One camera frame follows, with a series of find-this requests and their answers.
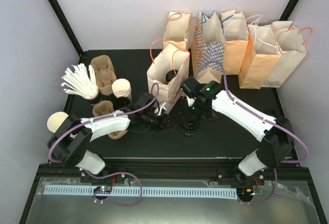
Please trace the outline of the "single black paper cup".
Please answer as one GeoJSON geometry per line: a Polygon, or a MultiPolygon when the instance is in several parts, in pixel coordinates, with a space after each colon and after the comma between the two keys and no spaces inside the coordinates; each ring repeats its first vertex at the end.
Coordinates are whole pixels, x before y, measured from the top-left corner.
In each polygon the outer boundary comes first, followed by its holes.
{"type": "Polygon", "coordinates": [[[198,126],[183,126],[182,132],[185,136],[193,136],[197,131],[198,126]]]}

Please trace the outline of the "Cream Bear paper bag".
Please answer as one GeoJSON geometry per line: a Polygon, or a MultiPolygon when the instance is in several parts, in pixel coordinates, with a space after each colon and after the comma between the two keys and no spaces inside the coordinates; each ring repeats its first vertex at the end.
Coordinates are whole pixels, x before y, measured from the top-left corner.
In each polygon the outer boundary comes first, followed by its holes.
{"type": "Polygon", "coordinates": [[[147,70],[149,93],[156,93],[156,90],[151,91],[151,88],[157,83],[159,86],[157,101],[167,102],[171,110],[181,96],[181,83],[189,75],[190,53],[169,43],[156,57],[152,54],[150,56],[152,63],[147,70]]]}

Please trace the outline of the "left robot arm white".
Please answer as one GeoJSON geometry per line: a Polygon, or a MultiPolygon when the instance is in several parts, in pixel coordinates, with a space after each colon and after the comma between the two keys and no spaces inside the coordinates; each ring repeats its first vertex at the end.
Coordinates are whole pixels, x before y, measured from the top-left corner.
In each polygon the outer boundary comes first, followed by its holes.
{"type": "Polygon", "coordinates": [[[48,141],[49,159],[88,171],[98,182],[106,182],[111,171],[99,155],[89,151],[89,144],[110,133],[139,126],[155,131],[169,129],[166,113],[169,107],[168,102],[159,103],[154,95],[146,92],[137,102],[122,106],[111,114],[82,119],[66,116],[48,141]]]}

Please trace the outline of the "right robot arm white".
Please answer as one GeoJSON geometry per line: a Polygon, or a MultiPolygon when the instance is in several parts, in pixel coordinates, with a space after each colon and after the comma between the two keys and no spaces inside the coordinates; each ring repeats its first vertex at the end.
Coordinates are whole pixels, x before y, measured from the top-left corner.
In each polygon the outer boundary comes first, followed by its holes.
{"type": "Polygon", "coordinates": [[[181,112],[182,131],[187,136],[196,132],[201,119],[220,113],[246,129],[260,143],[233,172],[237,183],[246,184],[257,171],[276,169],[294,147],[291,122],[286,117],[276,118],[258,111],[216,81],[201,84],[194,77],[188,77],[180,88],[187,100],[187,107],[181,112]]]}

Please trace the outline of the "back pulp cup carrier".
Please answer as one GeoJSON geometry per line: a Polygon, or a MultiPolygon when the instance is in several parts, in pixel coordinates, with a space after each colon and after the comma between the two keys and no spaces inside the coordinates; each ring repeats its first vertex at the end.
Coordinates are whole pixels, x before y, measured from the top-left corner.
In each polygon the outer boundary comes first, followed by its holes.
{"type": "Polygon", "coordinates": [[[107,55],[95,57],[91,60],[91,65],[95,71],[99,91],[105,96],[110,96],[113,93],[112,84],[117,80],[110,57],[107,55]]]}

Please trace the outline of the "blue checkered paper bag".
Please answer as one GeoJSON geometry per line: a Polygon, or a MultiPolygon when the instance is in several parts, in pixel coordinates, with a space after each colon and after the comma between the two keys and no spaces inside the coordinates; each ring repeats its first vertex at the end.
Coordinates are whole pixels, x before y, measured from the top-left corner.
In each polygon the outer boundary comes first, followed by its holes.
{"type": "Polygon", "coordinates": [[[193,76],[200,83],[221,82],[224,50],[224,30],[217,13],[207,17],[200,11],[191,48],[193,76]]]}

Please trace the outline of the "plain beige paper bag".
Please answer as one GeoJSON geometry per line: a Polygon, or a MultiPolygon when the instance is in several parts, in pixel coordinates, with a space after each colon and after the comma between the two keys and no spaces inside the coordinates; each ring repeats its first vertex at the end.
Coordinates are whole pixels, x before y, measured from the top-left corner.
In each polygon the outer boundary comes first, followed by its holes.
{"type": "Polygon", "coordinates": [[[177,49],[188,50],[190,18],[190,13],[173,11],[169,12],[163,35],[164,48],[171,44],[177,49]]]}

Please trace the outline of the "white wrapped straws bundle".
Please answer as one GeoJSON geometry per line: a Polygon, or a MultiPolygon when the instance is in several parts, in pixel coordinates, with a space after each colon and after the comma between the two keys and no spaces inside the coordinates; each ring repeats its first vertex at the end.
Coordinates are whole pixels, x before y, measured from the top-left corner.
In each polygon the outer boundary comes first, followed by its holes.
{"type": "Polygon", "coordinates": [[[96,73],[91,65],[72,65],[73,70],[66,68],[61,86],[65,93],[92,100],[97,97],[99,88],[96,84],[96,73]]]}

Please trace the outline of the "orange bag behind right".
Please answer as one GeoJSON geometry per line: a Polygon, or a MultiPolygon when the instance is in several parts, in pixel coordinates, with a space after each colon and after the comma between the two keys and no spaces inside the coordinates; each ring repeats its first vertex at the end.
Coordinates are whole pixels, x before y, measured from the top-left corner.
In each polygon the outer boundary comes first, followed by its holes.
{"type": "Polygon", "coordinates": [[[263,16],[250,16],[248,44],[239,73],[239,86],[260,89],[276,66],[281,53],[270,25],[259,25],[263,16]]]}

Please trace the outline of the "right Cream Bear bag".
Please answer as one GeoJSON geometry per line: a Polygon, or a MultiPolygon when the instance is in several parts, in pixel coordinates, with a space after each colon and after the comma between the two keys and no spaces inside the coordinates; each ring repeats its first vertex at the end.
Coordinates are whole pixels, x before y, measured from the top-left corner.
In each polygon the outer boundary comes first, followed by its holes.
{"type": "Polygon", "coordinates": [[[272,22],[271,27],[281,56],[263,87],[279,88],[307,55],[306,42],[313,29],[298,29],[292,21],[272,22]]]}

